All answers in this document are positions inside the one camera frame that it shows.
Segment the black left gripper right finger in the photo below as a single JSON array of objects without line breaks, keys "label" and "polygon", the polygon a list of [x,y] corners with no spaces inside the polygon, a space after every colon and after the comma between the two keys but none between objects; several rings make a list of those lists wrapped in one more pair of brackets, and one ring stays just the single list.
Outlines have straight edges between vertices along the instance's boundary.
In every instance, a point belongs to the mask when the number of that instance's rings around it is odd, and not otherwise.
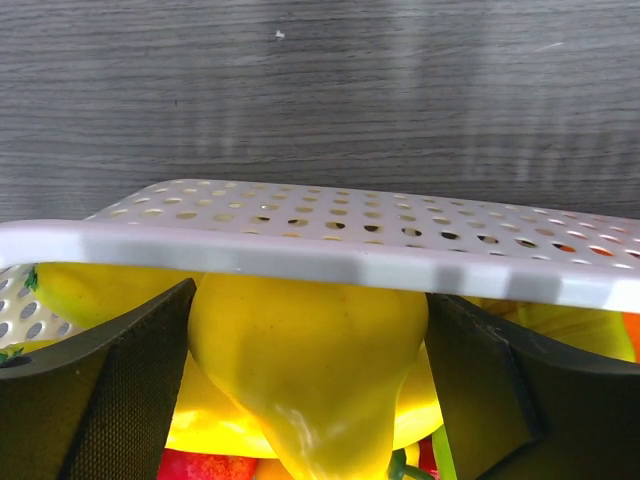
[{"label": "black left gripper right finger", "polygon": [[638,364],[459,297],[427,299],[427,352],[458,478],[638,478]]}]

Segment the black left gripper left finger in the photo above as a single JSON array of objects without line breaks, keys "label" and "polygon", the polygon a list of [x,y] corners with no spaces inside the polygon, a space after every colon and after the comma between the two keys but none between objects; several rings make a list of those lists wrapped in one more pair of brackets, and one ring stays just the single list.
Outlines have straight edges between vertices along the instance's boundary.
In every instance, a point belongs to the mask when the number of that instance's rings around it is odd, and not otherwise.
[{"label": "black left gripper left finger", "polygon": [[4,479],[153,479],[187,356],[186,280],[1,368]]}]

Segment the red toy tomato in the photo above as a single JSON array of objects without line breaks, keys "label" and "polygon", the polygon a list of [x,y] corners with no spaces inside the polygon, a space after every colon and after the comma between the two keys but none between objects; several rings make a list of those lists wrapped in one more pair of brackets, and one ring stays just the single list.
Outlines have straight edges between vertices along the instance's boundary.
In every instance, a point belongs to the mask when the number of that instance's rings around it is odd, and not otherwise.
[{"label": "red toy tomato", "polygon": [[251,480],[258,460],[242,456],[212,455],[165,449],[157,480]]}]

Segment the yellow toy banana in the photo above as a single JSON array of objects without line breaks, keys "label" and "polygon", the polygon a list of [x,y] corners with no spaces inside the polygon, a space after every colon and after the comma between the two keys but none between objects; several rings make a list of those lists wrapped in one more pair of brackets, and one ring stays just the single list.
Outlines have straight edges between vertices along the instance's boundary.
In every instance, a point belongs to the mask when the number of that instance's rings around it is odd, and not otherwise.
[{"label": "yellow toy banana", "polygon": [[[18,266],[1,274],[1,345],[26,351],[125,313],[188,278],[185,271],[108,265]],[[401,391],[394,446],[410,446],[443,423],[427,353]],[[274,458],[258,424],[187,359],[167,446],[201,454]]]}]

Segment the small orange toy fruit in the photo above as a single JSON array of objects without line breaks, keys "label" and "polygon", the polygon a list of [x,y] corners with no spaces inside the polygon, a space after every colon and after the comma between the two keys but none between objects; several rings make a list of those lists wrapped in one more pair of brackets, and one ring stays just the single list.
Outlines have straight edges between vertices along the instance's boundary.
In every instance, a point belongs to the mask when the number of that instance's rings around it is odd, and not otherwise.
[{"label": "small orange toy fruit", "polygon": [[631,340],[635,361],[640,362],[640,315],[635,313],[622,314],[625,330]]}]

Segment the white perforated plastic basket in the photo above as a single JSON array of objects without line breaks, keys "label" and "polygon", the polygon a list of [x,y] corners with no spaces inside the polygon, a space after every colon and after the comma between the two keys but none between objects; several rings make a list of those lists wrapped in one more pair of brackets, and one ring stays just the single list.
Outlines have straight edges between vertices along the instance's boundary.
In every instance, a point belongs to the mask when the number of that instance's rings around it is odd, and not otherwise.
[{"label": "white perforated plastic basket", "polygon": [[83,220],[4,223],[3,344],[74,333],[25,287],[40,261],[639,308],[635,220],[320,186],[178,179],[147,186]]}]

